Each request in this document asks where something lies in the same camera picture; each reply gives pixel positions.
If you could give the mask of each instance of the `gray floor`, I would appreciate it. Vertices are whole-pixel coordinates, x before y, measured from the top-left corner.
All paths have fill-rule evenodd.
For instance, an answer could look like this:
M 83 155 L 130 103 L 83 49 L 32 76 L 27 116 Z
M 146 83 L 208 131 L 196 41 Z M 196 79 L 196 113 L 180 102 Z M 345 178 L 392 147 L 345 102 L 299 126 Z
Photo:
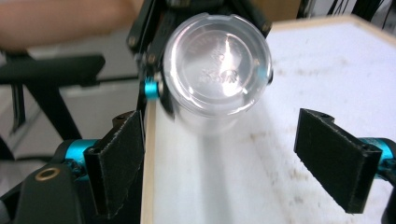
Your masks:
M 125 46 L 127 31 L 111 36 L 92 38 L 85 41 L 44 49 L 33 49 L 37 58 L 100 52 L 105 55 L 106 66 L 99 78 L 130 76 L 136 74 L 134 58 Z M 111 120 L 118 114 L 135 109 L 138 82 L 122 81 L 100 86 L 61 89 L 73 119 L 84 139 L 100 139 L 112 127 Z M 46 116 L 40 111 L 29 92 L 25 92 L 27 123 L 16 133 L 12 128 L 12 107 L 9 87 L 0 88 L 0 134 L 12 148 L 14 155 L 52 155 L 62 143 Z M 0 195 L 23 180 L 31 171 L 43 163 L 37 161 L 0 162 Z

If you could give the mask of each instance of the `table top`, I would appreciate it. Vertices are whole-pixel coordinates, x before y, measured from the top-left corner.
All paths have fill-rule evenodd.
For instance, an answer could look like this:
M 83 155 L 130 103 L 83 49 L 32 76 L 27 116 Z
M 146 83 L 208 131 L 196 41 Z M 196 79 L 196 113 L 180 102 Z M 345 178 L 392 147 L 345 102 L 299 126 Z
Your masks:
M 388 182 L 346 214 L 293 150 L 300 108 L 396 140 L 396 40 L 344 16 L 275 23 L 267 41 L 274 82 L 231 130 L 192 133 L 149 103 L 142 223 L 380 223 Z

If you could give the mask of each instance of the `human arm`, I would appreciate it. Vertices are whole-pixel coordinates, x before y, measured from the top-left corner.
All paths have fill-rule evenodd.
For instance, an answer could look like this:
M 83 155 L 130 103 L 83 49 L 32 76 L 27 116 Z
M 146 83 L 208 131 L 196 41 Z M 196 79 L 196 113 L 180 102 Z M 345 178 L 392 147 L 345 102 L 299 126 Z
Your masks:
M 0 49 L 19 51 L 132 25 L 143 0 L 35 0 L 0 4 Z

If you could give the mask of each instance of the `plastic cup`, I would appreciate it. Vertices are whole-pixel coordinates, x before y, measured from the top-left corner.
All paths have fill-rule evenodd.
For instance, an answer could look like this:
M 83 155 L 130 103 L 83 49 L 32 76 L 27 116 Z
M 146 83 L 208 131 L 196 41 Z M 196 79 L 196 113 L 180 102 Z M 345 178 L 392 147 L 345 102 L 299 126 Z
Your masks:
M 163 73 L 176 119 L 199 133 L 220 132 L 259 100 L 272 79 L 271 55 L 250 22 L 204 13 L 173 32 Z

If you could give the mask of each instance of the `white surface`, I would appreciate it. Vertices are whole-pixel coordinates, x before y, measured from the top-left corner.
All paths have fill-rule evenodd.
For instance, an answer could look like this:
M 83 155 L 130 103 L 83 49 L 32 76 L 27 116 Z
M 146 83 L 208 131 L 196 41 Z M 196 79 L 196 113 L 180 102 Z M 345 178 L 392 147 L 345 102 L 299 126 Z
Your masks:
M 190 133 L 157 104 L 154 223 L 380 223 L 388 182 L 348 215 L 293 148 L 302 107 L 396 140 L 396 48 L 352 23 L 274 30 L 268 43 L 274 82 L 229 132 Z

